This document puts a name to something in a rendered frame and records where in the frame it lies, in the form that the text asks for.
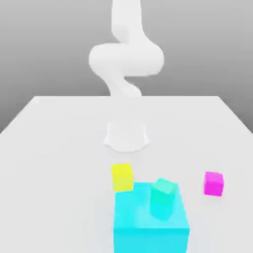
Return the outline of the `small yellow cube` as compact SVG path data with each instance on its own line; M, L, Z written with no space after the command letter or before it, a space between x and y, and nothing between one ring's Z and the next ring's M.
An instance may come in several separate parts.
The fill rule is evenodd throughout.
M111 165L114 192L133 190L133 172L130 163Z

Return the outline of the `small turquoise cube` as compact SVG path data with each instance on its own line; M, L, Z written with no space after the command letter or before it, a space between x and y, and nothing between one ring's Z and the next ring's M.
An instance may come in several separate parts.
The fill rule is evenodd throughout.
M151 184L150 213L157 219L168 220L173 213L177 194L177 183L158 178Z

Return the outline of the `small magenta cube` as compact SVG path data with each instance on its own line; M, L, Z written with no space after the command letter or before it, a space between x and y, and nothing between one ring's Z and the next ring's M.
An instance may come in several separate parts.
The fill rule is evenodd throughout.
M224 188L223 174L206 171L204 178L204 194L210 196L222 196Z

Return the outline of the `large cyan box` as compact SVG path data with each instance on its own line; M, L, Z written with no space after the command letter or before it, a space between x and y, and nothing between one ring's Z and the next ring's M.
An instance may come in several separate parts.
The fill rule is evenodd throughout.
M115 194L114 253L186 253L190 226L179 188L172 207L151 199L150 182Z

